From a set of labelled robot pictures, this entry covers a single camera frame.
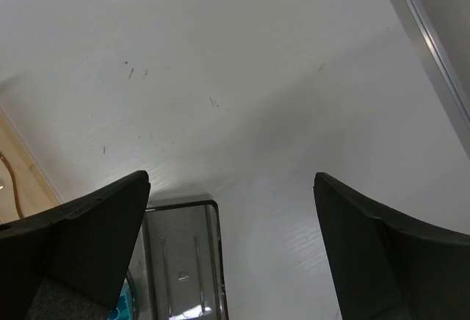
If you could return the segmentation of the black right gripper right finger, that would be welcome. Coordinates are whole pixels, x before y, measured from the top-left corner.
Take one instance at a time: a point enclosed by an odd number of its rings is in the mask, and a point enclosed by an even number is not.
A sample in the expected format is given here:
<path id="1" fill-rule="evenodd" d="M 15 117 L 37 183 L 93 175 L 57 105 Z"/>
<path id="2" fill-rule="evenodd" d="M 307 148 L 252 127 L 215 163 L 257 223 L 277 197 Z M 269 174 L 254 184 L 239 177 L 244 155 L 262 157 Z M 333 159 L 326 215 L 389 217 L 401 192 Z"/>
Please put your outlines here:
<path id="1" fill-rule="evenodd" d="M 314 199 L 343 319 L 468 319 L 469 236 L 318 172 Z"/>

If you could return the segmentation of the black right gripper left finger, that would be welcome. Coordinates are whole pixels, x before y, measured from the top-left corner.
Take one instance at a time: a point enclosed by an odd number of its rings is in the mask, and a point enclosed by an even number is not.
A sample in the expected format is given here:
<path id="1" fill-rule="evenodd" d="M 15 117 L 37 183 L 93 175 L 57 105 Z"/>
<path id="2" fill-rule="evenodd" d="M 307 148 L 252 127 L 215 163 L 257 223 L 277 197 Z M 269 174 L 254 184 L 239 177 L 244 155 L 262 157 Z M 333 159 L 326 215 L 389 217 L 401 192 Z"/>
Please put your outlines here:
<path id="1" fill-rule="evenodd" d="M 120 296 L 150 194 L 138 170 L 1 225 L 2 319 L 106 319 Z"/>

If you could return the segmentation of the teal long lego brick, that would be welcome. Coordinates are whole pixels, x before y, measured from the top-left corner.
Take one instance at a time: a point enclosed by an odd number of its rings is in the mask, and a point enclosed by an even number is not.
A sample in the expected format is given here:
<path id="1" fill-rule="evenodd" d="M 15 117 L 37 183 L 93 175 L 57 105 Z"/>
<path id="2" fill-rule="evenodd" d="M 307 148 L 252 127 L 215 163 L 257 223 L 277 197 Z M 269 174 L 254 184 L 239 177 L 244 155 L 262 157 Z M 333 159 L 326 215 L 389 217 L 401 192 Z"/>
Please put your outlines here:
<path id="1" fill-rule="evenodd" d="M 107 319 L 132 320 L 134 317 L 132 302 L 131 289 L 128 284 L 124 284 L 120 292 L 117 305 L 109 312 Z"/>

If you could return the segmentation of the smoky grey transparent container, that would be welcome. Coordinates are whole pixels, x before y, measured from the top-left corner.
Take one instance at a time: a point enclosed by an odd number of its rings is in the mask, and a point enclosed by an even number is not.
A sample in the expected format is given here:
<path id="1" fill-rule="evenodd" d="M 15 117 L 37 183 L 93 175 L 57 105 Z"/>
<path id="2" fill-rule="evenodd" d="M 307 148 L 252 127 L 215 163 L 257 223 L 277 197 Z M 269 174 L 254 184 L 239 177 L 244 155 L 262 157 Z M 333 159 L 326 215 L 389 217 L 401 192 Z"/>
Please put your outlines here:
<path id="1" fill-rule="evenodd" d="M 228 319 L 217 203 L 148 204 L 126 282 L 133 319 Z"/>

